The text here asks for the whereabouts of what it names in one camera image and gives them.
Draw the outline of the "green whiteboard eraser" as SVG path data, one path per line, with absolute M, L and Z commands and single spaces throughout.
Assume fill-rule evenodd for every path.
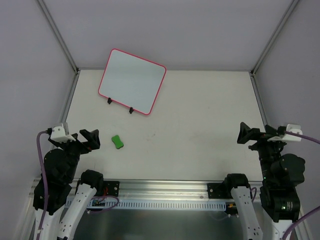
M 117 150 L 121 149 L 124 147 L 124 143 L 122 142 L 121 138 L 119 135 L 114 135 L 112 138 L 111 138 L 111 141 L 113 142 L 115 148 Z

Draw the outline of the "pink framed whiteboard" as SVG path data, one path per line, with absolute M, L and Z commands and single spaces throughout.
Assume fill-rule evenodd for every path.
M 113 48 L 102 74 L 98 94 L 148 116 L 166 73 L 164 65 Z

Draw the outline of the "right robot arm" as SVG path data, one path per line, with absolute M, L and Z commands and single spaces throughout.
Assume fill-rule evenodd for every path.
M 245 240 L 283 240 L 286 229 L 298 221 L 301 202 L 296 186 L 303 183 L 305 160 L 295 154 L 281 152 L 288 142 L 299 142 L 299 126 L 287 125 L 277 129 L 266 125 L 265 131 L 240 123 L 238 144 L 246 144 L 258 153 L 262 186 L 260 203 L 264 213 L 264 227 L 260 227 L 251 199 L 251 187 L 245 174 L 229 173 L 223 181 L 223 192 L 232 198 L 240 219 Z

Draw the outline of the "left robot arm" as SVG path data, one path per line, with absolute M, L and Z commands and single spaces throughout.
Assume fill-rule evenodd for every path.
M 73 239 L 87 205 L 104 191 L 103 174 L 87 169 L 80 176 L 68 211 L 62 214 L 80 156 L 101 146 L 99 130 L 82 129 L 79 133 L 85 141 L 79 141 L 76 133 L 66 134 L 61 126 L 40 131 L 36 136 L 41 178 L 33 192 L 35 240 Z

